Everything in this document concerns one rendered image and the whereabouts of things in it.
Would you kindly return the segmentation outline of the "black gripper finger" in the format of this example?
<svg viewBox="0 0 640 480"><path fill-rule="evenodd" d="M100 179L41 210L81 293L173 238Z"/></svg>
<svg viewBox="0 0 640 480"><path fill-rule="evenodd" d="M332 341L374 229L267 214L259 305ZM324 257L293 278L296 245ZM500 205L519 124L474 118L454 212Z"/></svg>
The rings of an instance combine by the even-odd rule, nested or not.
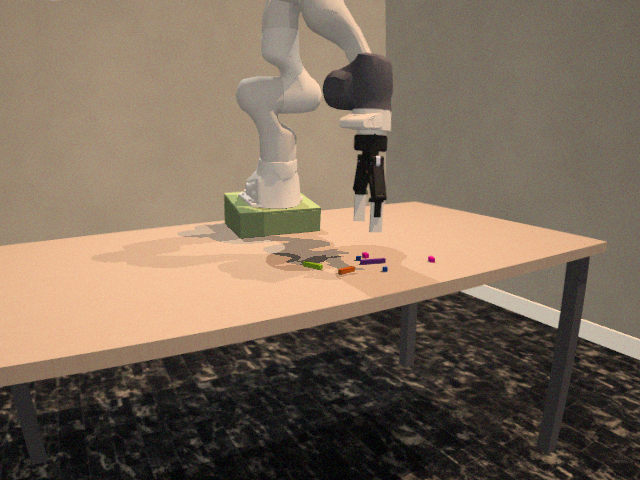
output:
<svg viewBox="0 0 640 480"><path fill-rule="evenodd" d="M372 156L372 173L368 170L367 160L362 160L365 170L365 176L368 178L371 198L370 202L370 233L382 233L383 222L383 202L387 199L385 174L384 174L384 156ZM377 167L379 166L379 167ZM383 195L378 195L383 194Z"/></svg>
<svg viewBox="0 0 640 480"><path fill-rule="evenodd" d="M353 221L365 221L366 195L368 195L368 178L363 174L362 155L357 156L357 167L353 185L354 195L354 217ZM366 194L366 195L363 195Z"/></svg>

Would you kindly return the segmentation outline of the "lime green rod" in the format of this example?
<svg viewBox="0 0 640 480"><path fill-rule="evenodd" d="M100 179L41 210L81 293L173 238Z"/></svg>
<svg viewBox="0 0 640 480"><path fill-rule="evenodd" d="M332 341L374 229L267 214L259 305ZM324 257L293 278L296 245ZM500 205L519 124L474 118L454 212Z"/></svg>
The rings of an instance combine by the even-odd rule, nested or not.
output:
<svg viewBox="0 0 640 480"><path fill-rule="evenodd" d="M313 262L309 262L309 261L304 261L303 262L303 266L309 267L309 268L318 269L318 270L323 269L323 265L322 264L313 263Z"/></svg>

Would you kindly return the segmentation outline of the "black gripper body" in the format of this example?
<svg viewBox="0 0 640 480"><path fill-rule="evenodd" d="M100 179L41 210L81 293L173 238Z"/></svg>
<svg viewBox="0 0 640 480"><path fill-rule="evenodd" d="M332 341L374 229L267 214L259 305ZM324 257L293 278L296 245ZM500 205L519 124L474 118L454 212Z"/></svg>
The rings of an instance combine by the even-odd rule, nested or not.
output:
<svg viewBox="0 0 640 480"><path fill-rule="evenodd" d="M379 156L379 152L387 151L387 136L356 134L354 149L362 151L361 159L367 160L368 170L371 171L371 156Z"/></svg>

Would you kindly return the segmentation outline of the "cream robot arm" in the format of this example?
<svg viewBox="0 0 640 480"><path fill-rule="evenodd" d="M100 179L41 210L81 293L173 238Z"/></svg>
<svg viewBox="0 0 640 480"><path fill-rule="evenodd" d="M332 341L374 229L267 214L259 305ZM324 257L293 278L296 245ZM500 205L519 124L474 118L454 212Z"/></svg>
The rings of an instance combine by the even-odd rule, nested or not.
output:
<svg viewBox="0 0 640 480"><path fill-rule="evenodd" d="M300 59L300 12L307 27L339 46L350 63L332 71L323 84L324 99L330 107L352 111L340 118L340 127L364 127L348 128L357 130L357 134L385 135L385 131L391 131L392 64L389 58L371 53L344 1L266 0L261 54L282 76L243 79L236 92L238 105L252 118L259 133L260 158L256 171L246 180L249 184L245 184L250 190L238 194L251 207L285 209L303 200L297 173L297 137L278 120L278 114L315 111L321 102L320 86Z"/></svg>

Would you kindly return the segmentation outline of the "purple rod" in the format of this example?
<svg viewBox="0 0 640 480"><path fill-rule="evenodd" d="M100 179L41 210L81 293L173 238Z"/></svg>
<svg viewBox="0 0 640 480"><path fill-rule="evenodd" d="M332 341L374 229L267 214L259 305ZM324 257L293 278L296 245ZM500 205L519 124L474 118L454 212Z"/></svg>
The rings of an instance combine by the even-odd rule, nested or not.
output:
<svg viewBox="0 0 640 480"><path fill-rule="evenodd" d="M385 258L376 258L376 259L362 259L362 260L360 260L360 264L361 265L380 264L380 263L386 263L386 259Z"/></svg>

